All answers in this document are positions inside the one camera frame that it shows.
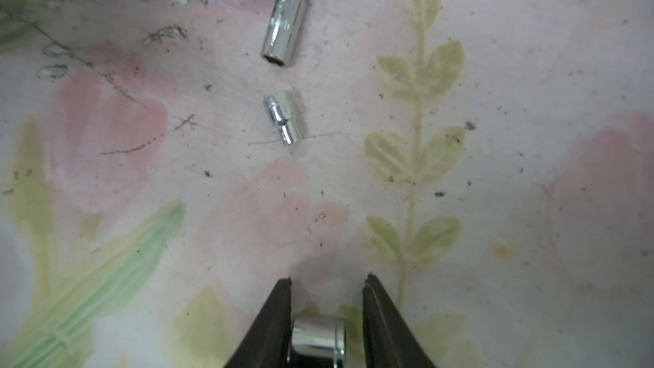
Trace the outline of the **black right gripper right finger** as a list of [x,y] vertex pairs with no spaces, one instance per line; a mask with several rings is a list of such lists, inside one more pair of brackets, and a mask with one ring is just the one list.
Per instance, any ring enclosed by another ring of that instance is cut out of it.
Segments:
[[414,337],[380,279],[366,277],[363,294],[363,340],[367,367],[436,368]]

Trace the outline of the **small chrome socket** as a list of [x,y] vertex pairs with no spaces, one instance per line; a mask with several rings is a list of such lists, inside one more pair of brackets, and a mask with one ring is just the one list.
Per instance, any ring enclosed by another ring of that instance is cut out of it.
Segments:
[[290,92],[281,91],[267,95],[263,99],[263,104],[285,145],[289,146],[301,141],[296,107]]

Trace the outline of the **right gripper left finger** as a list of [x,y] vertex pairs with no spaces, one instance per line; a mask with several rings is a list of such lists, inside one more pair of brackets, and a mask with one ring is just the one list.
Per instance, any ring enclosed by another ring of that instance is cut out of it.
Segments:
[[225,368],[281,368],[291,340],[290,278],[279,279]]

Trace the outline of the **medium chrome socket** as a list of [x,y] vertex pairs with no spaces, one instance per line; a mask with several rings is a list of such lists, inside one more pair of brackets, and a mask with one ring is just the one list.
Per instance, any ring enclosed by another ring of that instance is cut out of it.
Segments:
[[261,51],[264,60],[276,66],[289,65],[306,6],[306,0],[276,0]]

